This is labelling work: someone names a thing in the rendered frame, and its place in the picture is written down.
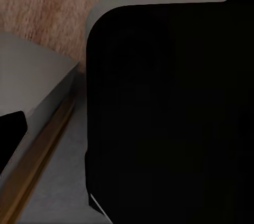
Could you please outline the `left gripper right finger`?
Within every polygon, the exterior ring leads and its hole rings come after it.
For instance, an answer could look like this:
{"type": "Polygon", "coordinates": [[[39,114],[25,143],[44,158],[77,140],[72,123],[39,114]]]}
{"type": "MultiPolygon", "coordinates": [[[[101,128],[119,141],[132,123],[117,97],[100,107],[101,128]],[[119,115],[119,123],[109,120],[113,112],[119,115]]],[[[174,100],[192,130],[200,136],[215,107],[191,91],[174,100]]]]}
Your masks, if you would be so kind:
{"type": "Polygon", "coordinates": [[[237,129],[254,153],[254,113],[242,111],[239,116],[237,129]]]}

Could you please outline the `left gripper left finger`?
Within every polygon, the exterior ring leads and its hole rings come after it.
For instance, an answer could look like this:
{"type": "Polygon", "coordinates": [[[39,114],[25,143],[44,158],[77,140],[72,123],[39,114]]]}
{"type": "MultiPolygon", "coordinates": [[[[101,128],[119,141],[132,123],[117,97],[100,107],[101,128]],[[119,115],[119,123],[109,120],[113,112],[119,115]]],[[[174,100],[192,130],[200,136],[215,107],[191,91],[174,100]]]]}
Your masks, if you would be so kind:
{"type": "Polygon", "coordinates": [[[0,175],[27,132],[23,111],[0,117],[0,175]]]}

